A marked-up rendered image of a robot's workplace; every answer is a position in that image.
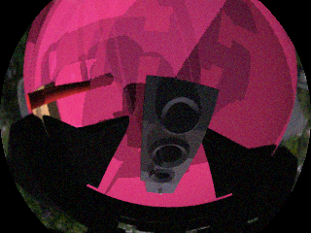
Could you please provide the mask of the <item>dark red peg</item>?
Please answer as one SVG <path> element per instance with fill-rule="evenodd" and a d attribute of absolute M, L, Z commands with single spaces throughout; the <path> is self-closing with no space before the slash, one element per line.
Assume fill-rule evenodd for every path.
<path fill-rule="evenodd" d="M 71 96 L 71 94 L 88 92 L 90 89 L 90 82 L 74 82 L 69 84 L 60 84 L 48 86 L 46 89 L 38 89 L 35 92 L 26 94 L 28 108 L 35 110 L 39 106 L 46 105 L 48 102 L 59 100 L 59 98 L 65 98 Z"/>

